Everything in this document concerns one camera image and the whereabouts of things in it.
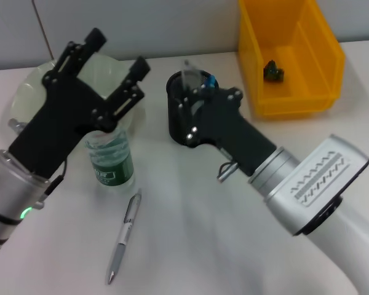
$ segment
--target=green label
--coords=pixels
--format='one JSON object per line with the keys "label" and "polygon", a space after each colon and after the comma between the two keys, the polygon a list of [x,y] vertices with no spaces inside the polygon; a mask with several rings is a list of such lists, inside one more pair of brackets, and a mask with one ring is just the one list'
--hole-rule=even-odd
{"label": "green label", "polygon": [[125,160],[115,166],[99,166],[93,164],[94,172],[99,182],[106,186],[119,186],[124,184],[133,175],[134,166],[131,153]]}

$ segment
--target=yellow plastic box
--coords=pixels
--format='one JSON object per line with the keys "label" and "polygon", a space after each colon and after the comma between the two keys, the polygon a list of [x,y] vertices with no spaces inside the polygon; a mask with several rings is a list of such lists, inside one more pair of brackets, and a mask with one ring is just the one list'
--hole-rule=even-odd
{"label": "yellow plastic box", "polygon": [[[297,117],[328,109],[340,96],[344,54],[315,0],[239,0],[239,61],[253,105],[263,117]],[[283,82],[264,81],[274,60]]]}

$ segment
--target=green led light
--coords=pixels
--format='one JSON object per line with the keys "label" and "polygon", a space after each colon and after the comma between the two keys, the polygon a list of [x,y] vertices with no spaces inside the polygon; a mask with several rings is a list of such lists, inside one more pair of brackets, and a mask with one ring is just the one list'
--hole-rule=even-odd
{"label": "green led light", "polygon": [[22,212],[22,214],[20,215],[20,219],[25,218],[25,216],[27,215],[27,213],[29,213],[29,211],[31,209],[33,209],[33,208],[29,207],[29,208],[24,209],[23,212]]}

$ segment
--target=pen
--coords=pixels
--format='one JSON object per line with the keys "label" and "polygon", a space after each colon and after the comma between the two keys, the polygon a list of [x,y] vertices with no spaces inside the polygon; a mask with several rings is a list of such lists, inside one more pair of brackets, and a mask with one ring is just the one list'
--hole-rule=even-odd
{"label": "pen", "polygon": [[122,262],[122,258],[124,255],[125,247],[127,241],[129,240],[129,236],[131,233],[131,228],[134,224],[135,216],[137,215],[138,208],[141,203],[141,189],[130,199],[129,206],[127,207],[127,211],[124,216],[123,226],[121,229],[121,233],[119,234],[119,240],[114,250],[114,255],[112,259],[111,266],[109,267],[108,272],[108,281],[107,283],[110,285],[119,271],[119,267]]}

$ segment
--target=pen clip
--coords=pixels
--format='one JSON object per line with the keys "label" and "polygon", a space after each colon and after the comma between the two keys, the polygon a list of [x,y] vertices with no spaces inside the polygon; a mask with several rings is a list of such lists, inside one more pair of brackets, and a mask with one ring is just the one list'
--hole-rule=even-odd
{"label": "pen clip", "polygon": [[126,223],[127,221],[127,215],[129,214],[129,211],[131,209],[131,206],[132,206],[132,203],[134,201],[134,198],[135,198],[135,195],[132,196],[132,198],[130,199],[130,202],[129,202],[129,206],[127,207],[127,210],[125,212],[125,216],[124,216],[124,219],[123,219],[123,223]]}

